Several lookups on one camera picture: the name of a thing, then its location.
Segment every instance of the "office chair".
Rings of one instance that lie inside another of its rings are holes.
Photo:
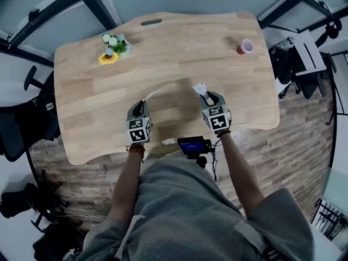
[[[33,144],[41,139],[54,140],[60,135],[54,98],[53,72],[46,82],[38,84],[33,76],[36,67],[30,69],[24,83],[24,89],[29,84],[42,87],[32,101],[14,107],[0,108],[0,154],[8,161],[16,161]]]

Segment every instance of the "paper cup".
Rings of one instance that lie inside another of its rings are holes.
[[[237,53],[240,55],[252,53],[254,51],[254,44],[251,40],[244,39],[237,47]]]

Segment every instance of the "flower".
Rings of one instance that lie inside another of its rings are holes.
[[[99,58],[99,63],[102,65],[106,65],[106,64],[112,64],[113,62],[116,62],[117,59],[119,58],[119,56],[117,55],[116,52],[114,52],[114,54],[111,56],[111,58],[106,58],[106,53],[103,53]]]
[[[112,45],[112,46],[117,45],[117,38],[112,37],[112,38],[109,40],[109,44]]]
[[[112,48],[107,48],[107,50],[105,51],[105,54],[106,55],[109,55],[109,56],[112,56],[113,54],[114,54],[114,51],[113,51],[113,49]]]
[[[132,50],[133,49],[133,45],[131,45],[131,44],[127,44],[126,45],[126,50],[127,51],[130,51],[130,50]]]
[[[109,34],[105,34],[105,35],[103,36],[103,41],[104,41],[104,42],[109,42],[110,39],[111,39],[111,36],[110,36]]]
[[[125,36],[123,34],[120,34],[120,35],[117,36],[117,39],[119,41],[124,41],[125,40]]]

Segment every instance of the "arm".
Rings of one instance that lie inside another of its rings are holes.
[[[115,184],[109,219],[120,220],[129,226],[138,196],[139,173],[142,155],[129,152],[126,164]]]
[[[255,206],[264,199],[255,173],[241,155],[229,133],[221,137],[223,151],[225,153],[229,175],[235,192],[248,216]]]

